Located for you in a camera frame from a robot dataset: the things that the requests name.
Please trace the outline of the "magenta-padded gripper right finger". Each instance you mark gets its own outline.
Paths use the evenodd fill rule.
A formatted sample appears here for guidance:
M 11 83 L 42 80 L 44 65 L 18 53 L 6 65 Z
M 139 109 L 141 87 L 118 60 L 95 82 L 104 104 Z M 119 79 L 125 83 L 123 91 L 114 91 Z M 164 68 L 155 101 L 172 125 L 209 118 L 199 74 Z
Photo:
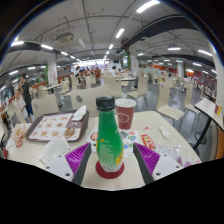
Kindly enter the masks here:
M 182 166 L 169 155 L 160 155 L 138 143 L 133 144 L 133 153 L 138 161 L 145 184 L 152 183 L 182 169 Z

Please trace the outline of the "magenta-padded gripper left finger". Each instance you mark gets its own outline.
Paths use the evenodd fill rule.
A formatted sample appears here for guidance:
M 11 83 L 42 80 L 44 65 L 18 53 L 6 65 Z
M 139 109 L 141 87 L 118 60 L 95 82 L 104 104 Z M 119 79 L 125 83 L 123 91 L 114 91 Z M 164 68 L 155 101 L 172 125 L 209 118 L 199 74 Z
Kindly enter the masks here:
M 91 152 L 91 144 L 84 144 L 66 155 L 56 156 L 45 166 L 45 170 L 76 185 L 80 185 L 83 181 Z

